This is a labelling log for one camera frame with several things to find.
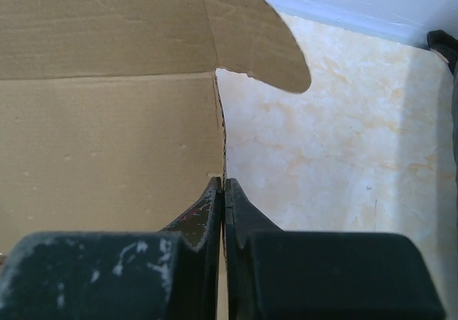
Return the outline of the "brown cardboard box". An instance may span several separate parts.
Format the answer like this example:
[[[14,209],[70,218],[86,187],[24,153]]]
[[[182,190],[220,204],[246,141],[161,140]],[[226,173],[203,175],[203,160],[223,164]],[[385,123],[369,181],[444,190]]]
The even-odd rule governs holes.
[[[311,85],[266,0],[1,0],[1,252],[184,211],[225,173],[218,69]]]

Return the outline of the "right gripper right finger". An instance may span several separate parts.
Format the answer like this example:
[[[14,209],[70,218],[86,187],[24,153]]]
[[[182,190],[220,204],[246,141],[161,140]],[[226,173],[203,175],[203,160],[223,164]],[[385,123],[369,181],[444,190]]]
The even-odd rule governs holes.
[[[230,319],[444,319],[419,249],[396,233],[285,231],[231,178],[223,227]]]

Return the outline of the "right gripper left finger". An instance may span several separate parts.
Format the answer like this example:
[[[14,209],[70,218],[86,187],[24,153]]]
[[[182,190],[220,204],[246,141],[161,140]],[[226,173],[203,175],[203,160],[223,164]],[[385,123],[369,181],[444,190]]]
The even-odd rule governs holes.
[[[47,231],[1,271],[3,319],[214,319],[220,178],[157,232]]]

